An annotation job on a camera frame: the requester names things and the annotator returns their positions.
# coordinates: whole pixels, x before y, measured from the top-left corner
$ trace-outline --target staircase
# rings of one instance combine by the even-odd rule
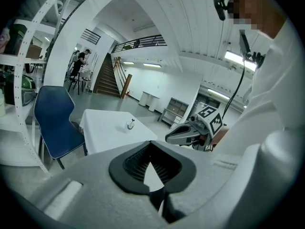
[[[93,92],[97,94],[112,95],[119,98],[121,97],[115,81],[111,56],[109,53],[106,55],[102,64]]]

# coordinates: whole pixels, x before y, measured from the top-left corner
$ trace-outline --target metal shelving unit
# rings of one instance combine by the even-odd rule
[[[66,0],[63,6],[64,8],[66,8],[69,1],[70,0]],[[25,123],[25,119],[29,115],[34,101],[26,106],[22,106],[21,82],[24,64],[46,63],[44,60],[26,58],[26,54],[38,25],[56,2],[57,0],[46,0],[37,11],[30,26],[27,28],[17,56],[7,54],[0,55],[0,64],[15,67],[15,105],[7,104],[7,113],[0,118],[0,163],[12,166],[39,166],[46,173],[48,170],[38,154],[40,133],[35,125],[35,118],[33,118],[32,127],[27,126]]]

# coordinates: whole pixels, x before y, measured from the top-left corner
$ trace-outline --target wooden handrail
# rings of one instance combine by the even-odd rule
[[[122,85],[122,88],[123,88],[122,92],[121,92],[121,99],[123,99],[126,95],[130,80],[132,79],[132,75],[128,74],[128,76],[126,78],[123,66],[122,66],[121,61],[120,61],[121,58],[117,57],[117,58],[114,58],[114,59],[115,59],[115,64],[114,64],[114,67],[113,67],[113,72],[115,71],[115,68],[118,71],[120,82],[121,82],[121,85]]]
[[[128,74],[125,85],[124,85],[124,87],[122,89],[122,92],[121,92],[121,99],[124,99],[131,79],[132,79],[132,75]]]

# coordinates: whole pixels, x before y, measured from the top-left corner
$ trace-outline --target chair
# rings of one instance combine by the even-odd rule
[[[91,80],[91,70],[88,70],[85,72],[80,72],[80,82],[81,82],[81,91],[82,92],[84,90],[83,82],[86,82],[85,83],[85,91],[86,91],[88,82],[90,82],[90,80]]]
[[[85,91],[86,91],[87,84],[91,80],[90,77],[91,77],[91,70],[88,70],[88,71],[85,71],[85,72],[78,72],[77,76],[74,76],[73,79],[75,80],[75,84],[74,84],[73,90],[77,86],[78,95],[80,94],[80,83],[81,83],[81,91],[83,92],[84,91],[83,82],[84,81],[86,82],[86,84],[85,84]],[[70,83],[70,86],[68,88],[68,92],[71,89],[72,83],[73,82]]]
[[[34,103],[34,116],[50,156],[64,169],[61,157],[83,145],[87,155],[84,136],[70,122],[74,102],[62,86],[43,86]]]

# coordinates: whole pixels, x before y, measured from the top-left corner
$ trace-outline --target white shelf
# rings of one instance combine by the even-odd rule
[[[31,126],[27,126],[31,138]],[[35,151],[39,148],[40,130],[35,128]],[[33,167],[39,166],[30,150],[25,146],[22,133],[0,130],[0,164],[6,166]]]
[[[28,105],[22,107],[22,115],[25,120],[34,104],[34,100],[30,102]],[[3,117],[0,117],[0,130],[12,131],[12,132],[20,132],[21,127],[20,123],[17,119],[16,109],[14,105],[5,104],[6,114]]]
[[[0,64],[16,66],[18,63],[18,56],[16,55],[8,55],[8,54],[0,54]],[[42,59],[30,59],[26,58],[24,63],[47,63]]]

